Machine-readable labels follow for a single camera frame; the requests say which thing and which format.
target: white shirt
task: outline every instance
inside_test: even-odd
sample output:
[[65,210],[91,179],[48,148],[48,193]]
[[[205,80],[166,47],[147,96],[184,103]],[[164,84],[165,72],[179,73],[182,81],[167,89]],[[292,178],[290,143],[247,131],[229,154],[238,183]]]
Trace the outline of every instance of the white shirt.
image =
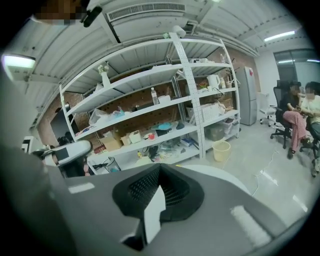
[[[314,99],[307,99],[307,97],[304,98],[301,108],[307,109],[311,112],[320,112],[320,96],[316,95]],[[320,116],[315,116],[310,119],[311,124],[315,122],[320,123]]]

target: air vent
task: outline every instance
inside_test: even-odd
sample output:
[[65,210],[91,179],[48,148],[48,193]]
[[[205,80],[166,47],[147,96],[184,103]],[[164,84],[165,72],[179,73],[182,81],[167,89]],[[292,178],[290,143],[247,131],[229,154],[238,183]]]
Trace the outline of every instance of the air vent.
[[130,15],[149,13],[149,12],[159,12],[159,11],[169,11],[169,12],[185,12],[186,6],[179,3],[170,2],[159,2],[159,3],[146,3],[137,4],[122,9],[118,9],[107,13],[109,21],[113,22],[123,17]]

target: vase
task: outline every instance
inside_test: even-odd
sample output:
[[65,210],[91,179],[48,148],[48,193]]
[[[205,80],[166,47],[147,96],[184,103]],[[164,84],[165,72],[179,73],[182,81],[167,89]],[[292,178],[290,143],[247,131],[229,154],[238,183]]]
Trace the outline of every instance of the vase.
[[102,76],[103,87],[105,88],[110,87],[111,84],[110,84],[107,72],[102,72],[101,76]]

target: plaid pants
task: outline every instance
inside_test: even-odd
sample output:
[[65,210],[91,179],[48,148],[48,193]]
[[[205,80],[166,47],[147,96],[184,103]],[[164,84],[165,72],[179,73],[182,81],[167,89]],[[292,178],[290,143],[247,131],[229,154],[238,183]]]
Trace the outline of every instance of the plaid pants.
[[300,140],[307,136],[307,123],[303,119],[302,115],[295,111],[284,112],[283,119],[292,124],[291,148],[293,151],[297,151]]

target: shelving unit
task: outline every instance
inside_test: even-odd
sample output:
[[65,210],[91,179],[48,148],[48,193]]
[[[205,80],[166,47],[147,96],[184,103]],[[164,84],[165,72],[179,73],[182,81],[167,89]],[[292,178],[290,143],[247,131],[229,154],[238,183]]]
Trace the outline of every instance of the shelving unit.
[[[181,104],[187,101],[191,101],[192,103],[196,125],[185,123],[185,127],[183,129],[174,129],[172,132],[159,136],[157,139],[153,141],[142,140],[135,144],[122,146],[120,149],[114,151],[104,152],[99,155],[92,155],[88,158],[89,162],[91,161],[93,164],[101,164],[108,157],[116,157],[122,159],[126,158],[126,160],[123,163],[120,163],[120,161],[119,165],[123,170],[129,169],[134,165],[134,163],[137,160],[137,150],[141,150],[142,148],[156,145],[161,142],[177,138],[183,135],[187,135],[193,132],[196,132],[197,134],[199,149],[197,149],[195,146],[188,147],[186,148],[186,151],[182,153],[179,157],[163,159],[163,163],[174,164],[196,155],[199,155],[201,158],[203,158],[206,153],[206,150],[208,150],[208,145],[212,143],[205,138],[204,127],[212,125],[228,117],[236,116],[237,119],[240,118],[238,85],[235,79],[233,88],[220,89],[220,91],[223,93],[233,92],[236,102],[236,106],[234,106],[235,109],[228,111],[224,115],[221,115],[213,120],[203,122],[200,107],[200,98],[219,94],[220,91],[213,90],[198,94],[194,78],[207,77],[223,69],[230,69],[232,76],[235,77],[235,71],[231,64],[231,59],[223,41],[220,40],[219,42],[213,42],[208,40],[189,38],[180,39],[175,33],[169,33],[169,35],[170,39],[147,41],[115,51],[105,57],[102,57],[95,63],[89,65],[86,69],[84,69],[81,73],[74,77],[64,87],[63,85],[60,85],[60,98],[62,109],[65,115],[67,125],[70,129],[70,133],[75,141],[85,139],[86,136],[92,133],[95,133],[106,127],[118,124],[125,120],[135,118],[140,115],[155,110],[160,110],[172,105]],[[207,58],[218,48],[222,48],[224,50],[227,62],[229,64],[214,62],[189,63],[190,59],[193,58]],[[172,60],[172,62],[178,64],[167,64],[167,57],[170,57],[170,60]],[[108,62],[110,66],[108,77],[111,81],[113,79],[118,80],[112,82],[110,87],[103,88],[97,92],[92,93],[67,112],[65,108],[64,93],[73,92],[85,94],[90,90],[94,89],[97,83],[102,81],[100,75],[98,74],[97,68],[101,64],[105,65],[106,62]],[[145,90],[150,87],[155,87],[164,83],[169,83],[173,81],[172,79],[176,78],[179,80],[186,80],[188,90],[190,93],[189,96],[180,97],[178,99],[171,100],[170,102],[147,107],[132,112],[128,115],[118,117],[111,121],[97,123],[90,130],[83,132],[78,136],[76,136],[73,132],[71,128],[71,122],[69,121],[70,115],[77,115],[79,113],[90,112],[107,103],[111,103],[116,99],[120,99],[140,90]],[[230,136],[238,137],[239,129],[236,130],[234,134]]]

